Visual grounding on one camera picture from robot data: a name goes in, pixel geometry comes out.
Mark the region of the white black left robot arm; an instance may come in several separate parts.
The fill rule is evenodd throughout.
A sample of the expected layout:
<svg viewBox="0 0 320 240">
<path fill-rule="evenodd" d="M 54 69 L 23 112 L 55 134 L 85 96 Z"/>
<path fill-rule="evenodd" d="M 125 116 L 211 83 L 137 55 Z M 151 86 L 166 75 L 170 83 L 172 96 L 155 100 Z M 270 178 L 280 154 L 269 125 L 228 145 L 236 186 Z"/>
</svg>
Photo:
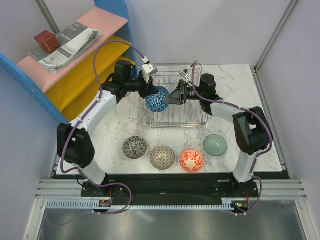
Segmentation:
<svg viewBox="0 0 320 240">
<path fill-rule="evenodd" d="M 71 164 L 93 183 L 92 191 L 99 197 L 106 196 L 110 185 L 104 181 L 107 174 L 95 161 L 95 148 L 91 136 L 102 119 L 116 107 L 127 93 L 137 92 L 141 98 L 156 94 L 152 76 L 158 71 L 156 65 L 147 62 L 136 73 L 136 67 L 125 60 L 116 62 L 111 73 L 93 101 L 69 124 L 61 123 L 57 127 L 57 154 L 60 157 L 60 170 L 63 174 L 64 163 Z"/>
</svg>

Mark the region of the pale green ceramic bowl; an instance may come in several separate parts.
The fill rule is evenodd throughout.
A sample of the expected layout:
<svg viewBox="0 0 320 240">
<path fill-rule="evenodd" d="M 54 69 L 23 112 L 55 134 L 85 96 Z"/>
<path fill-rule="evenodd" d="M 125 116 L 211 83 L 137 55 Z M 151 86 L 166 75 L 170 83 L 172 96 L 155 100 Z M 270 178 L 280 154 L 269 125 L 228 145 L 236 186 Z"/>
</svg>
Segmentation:
<svg viewBox="0 0 320 240">
<path fill-rule="evenodd" d="M 207 136 L 203 141 L 204 150 L 211 156 L 220 157 L 228 149 L 226 140 L 217 134 Z"/>
</svg>

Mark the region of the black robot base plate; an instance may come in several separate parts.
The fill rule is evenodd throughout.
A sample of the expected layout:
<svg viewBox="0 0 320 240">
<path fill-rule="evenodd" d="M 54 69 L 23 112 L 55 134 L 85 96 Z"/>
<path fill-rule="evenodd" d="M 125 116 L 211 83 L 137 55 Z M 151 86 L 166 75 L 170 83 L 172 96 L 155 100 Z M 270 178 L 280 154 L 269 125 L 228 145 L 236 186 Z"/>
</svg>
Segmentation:
<svg viewBox="0 0 320 240">
<path fill-rule="evenodd" d="M 112 197 L 126 204 L 220 204 L 223 198 L 256 198 L 257 184 L 234 181 L 231 173 L 110 174 L 96 187 L 83 183 L 82 197 Z"/>
</svg>

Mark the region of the blue triangle pattern bowl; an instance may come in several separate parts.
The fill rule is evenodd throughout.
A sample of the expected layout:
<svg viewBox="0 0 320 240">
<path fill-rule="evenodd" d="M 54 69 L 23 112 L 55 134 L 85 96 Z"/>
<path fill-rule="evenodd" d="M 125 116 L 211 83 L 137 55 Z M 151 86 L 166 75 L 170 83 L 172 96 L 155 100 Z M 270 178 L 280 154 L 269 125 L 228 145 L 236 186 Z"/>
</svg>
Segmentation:
<svg viewBox="0 0 320 240">
<path fill-rule="evenodd" d="M 155 86 L 158 93 L 149 95 L 145 98 L 145 104 L 147 108 L 155 113 L 163 112 L 168 108 L 168 104 L 164 103 L 164 99 L 169 96 L 169 91 L 163 86 Z"/>
</svg>

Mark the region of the black white floral bowl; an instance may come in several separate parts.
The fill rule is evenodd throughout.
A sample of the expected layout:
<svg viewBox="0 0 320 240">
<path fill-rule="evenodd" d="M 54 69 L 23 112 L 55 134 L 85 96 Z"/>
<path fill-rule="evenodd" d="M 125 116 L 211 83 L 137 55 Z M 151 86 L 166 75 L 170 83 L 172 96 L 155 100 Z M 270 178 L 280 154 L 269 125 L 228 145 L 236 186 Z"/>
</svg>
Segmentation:
<svg viewBox="0 0 320 240">
<path fill-rule="evenodd" d="M 139 136 L 129 137 L 122 146 L 124 155 L 129 159 L 139 159 L 147 152 L 146 141 Z"/>
</svg>

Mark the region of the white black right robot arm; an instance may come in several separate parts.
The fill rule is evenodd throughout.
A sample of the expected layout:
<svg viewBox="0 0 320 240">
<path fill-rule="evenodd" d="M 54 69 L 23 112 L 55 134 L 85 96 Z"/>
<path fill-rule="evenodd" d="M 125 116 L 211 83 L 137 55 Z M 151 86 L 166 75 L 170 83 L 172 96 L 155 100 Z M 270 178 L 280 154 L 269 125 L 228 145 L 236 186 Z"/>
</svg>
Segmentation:
<svg viewBox="0 0 320 240">
<path fill-rule="evenodd" d="M 241 108 L 223 101 L 217 94 L 215 77 L 205 73 L 199 86 L 180 80 L 176 89 L 164 99 L 168 105 L 183 105 L 188 100 L 199 100 L 201 109 L 208 115 L 224 119 L 233 124 L 235 139 L 240 149 L 238 161 L 232 172 L 229 191 L 235 197 L 247 191 L 246 182 L 254 176 L 257 158 L 269 151 L 273 135 L 261 107 Z"/>
</svg>

